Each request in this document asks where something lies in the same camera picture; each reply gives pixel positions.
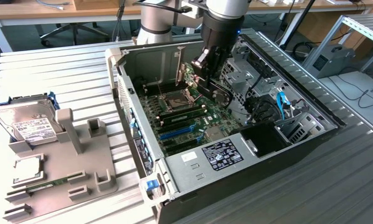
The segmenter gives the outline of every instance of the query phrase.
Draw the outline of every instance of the sticker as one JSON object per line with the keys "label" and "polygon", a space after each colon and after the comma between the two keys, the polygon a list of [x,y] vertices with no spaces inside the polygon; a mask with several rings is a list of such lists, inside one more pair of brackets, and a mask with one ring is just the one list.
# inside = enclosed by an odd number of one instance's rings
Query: sticker
{"label": "sticker", "polygon": [[182,159],[184,162],[188,162],[190,160],[194,160],[198,158],[198,155],[195,152],[187,153],[184,155],[182,155]]}
{"label": "sticker", "polygon": [[215,171],[243,161],[243,156],[230,139],[204,147],[203,151]]}
{"label": "sticker", "polygon": [[48,118],[14,123],[14,126],[27,142],[44,140],[56,136]]}
{"label": "sticker", "polygon": [[55,186],[54,184],[48,184],[48,185],[46,185],[46,186],[42,186],[42,187],[39,187],[39,188],[35,188],[35,189],[28,190],[28,193],[32,193],[32,192],[35,192],[35,191],[43,190],[43,189],[46,189],[46,188],[51,188],[51,187],[54,187],[54,186]]}

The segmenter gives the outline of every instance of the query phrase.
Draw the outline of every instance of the hard drive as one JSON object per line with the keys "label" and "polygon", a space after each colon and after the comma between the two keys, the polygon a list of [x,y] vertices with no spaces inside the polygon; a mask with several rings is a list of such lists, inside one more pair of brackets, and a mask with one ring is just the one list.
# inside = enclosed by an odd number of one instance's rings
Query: hard drive
{"label": "hard drive", "polygon": [[0,103],[0,124],[15,141],[26,140],[32,146],[56,141],[64,131],[56,122],[54,94],[19,97]]}

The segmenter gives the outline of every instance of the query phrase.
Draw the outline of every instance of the blue cable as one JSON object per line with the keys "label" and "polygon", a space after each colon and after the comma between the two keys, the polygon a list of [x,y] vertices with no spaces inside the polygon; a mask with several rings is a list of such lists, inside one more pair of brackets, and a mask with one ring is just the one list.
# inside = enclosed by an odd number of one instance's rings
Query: blue cable
{"label": "blue cable", "polygon": [[276,95],[276,103],[279,105],[280,108],[280,113],[282,113],[282,119],[286,119],[286,112],[284,112],[284,108],[283,108],[283,104],[288,104],[291,105],[291,102],[287,100],[287,96],[284,92],[279,92],[279,94]]}

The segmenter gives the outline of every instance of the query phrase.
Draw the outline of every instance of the green circuit board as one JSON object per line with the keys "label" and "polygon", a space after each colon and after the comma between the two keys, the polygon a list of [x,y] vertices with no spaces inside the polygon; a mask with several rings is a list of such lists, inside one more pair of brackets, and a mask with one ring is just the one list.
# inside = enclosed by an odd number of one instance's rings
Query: green circuit board
{"label": "green circuit board", "polygon": [[[140,102],[167,156],[230,136],[231,131],[242,127],[240,122],[231,113],[214,101],[202,96],[194,87],[155,96],[142,96]],[[184,112],[187,110],[194,111],[166,118],[160,122],[160,116],[171,116],[175,112]],[[167,119],[176,121],[176,123],[168,126],[164,125]],[[164,140],[160,139],[166,134],[172,135],[178,130],[188,128],[187,133],[178,134]]]}

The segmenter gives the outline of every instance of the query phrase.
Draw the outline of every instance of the floor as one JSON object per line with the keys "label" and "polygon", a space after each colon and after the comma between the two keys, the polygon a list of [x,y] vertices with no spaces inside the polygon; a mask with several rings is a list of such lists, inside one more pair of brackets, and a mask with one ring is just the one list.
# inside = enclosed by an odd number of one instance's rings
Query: floor
{"label": "floor", "polygon": [[[136,30],[138,27],[138,21],[132,21],[131,23],[128,21],[123,22],[123,29],[122,29],[122,39],[127,40],[131,39],[131,31]],[[254,28],[256,31],[262,31],[272,40],[275,39],[278,35],[278,31],[280,29],[280,19],[279,19],[279,14],[264,14],[264,15],[248,15],[246,16],[246,22],[243,27],[244,28]],[[115,21],[107,21],[107,22],[99,22],[99,30],[108,33],[110,36],[112,36],[114,32],[114,27],[116,22]],[[52,31],[56,29],[55,24],[47,24],[43,25],[43,29],[46,32]],[[7,39],[12,45],[12,48],[15,51],[23,51],[23,50],[34,50],[34,49],[46,49],[40,43],[40,38],[38,34],[38,30],[34,25],[26,25],[26,26],[6,26],[3,28],[4,34],[7,36]],[[174,27],[174,34],[179,35],[183,34],[184,29],[182,27]],[[280,31],[278,35],[278,39],[280,39],[283,35],[283,31]],[[64,47],[64,46],[72,46],[74,45],[74,39],[72,39],[72,31],[66,31],[60,34],[58,34],[55,37],[51,37],[50,39],[51,42],[51,47]],[[88,33],[84,30],[79,31],[78,35],[78,41],[79,44],[91,44],[91,43],[100,43],[104,42],[104,38],[99,37],[96,34]],[[294,49],[294,46],[299,42],[308,41],[308,39],[300,34],[296,33],[291,43],[288,45],[287,51],[291,52]],[[352,62],[352,67],[358,68],[360,65],[366,63],[366,61],[371,58],[373,54],[373,50],[371,52],[371,55],[368,57],[359,61],[359,62]]]}

